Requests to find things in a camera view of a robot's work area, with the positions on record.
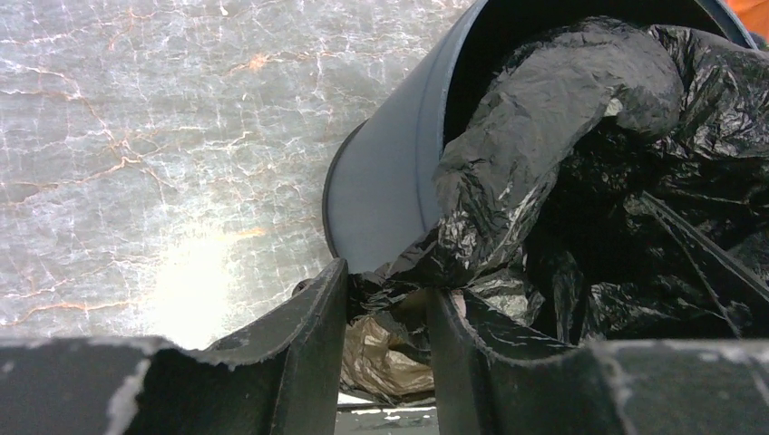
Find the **black plastic trash bag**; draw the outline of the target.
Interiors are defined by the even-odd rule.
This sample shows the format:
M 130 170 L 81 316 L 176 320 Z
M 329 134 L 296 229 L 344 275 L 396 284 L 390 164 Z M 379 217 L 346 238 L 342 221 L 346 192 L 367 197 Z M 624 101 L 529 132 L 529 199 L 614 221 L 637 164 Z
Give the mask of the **black plastic trash bag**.
M 561 345 L 768 335 L 768 54 L 605 15 L 495 65 L 433 175 L 440 218 L 351 278 L 422 361 L 431 289 Z

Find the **dark blue trash bin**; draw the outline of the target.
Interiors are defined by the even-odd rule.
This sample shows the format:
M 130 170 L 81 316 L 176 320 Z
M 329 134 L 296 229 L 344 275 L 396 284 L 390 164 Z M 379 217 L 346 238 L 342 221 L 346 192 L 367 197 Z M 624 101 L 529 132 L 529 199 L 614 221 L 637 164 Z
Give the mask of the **dark blue trash bin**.
M 501 58 L 535 34 L 597 15 L 754 46 L 723 1 L 478 1 L 334 156 L 322 201 L 331 254 L 355 273 L 372 271 L 427 231 L 439 216 L 432 176 L 443 146 L 467 126 Z

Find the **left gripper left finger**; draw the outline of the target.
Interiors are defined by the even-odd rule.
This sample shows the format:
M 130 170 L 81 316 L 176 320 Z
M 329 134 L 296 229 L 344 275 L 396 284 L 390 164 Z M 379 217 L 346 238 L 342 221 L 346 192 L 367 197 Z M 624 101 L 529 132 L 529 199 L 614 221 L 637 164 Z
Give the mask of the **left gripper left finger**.
M 4 434 L 331 434 L 346 261 L 211 347 L 160 337 L 1 342 Z

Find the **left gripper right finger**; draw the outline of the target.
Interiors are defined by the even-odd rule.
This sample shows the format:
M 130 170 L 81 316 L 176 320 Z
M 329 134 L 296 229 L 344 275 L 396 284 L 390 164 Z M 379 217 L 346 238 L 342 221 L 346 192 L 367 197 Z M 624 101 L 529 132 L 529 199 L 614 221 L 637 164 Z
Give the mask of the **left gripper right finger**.
M 477 296 L 427 302 L 443 434 L 765 434 L 765 340 L 572 347 Z

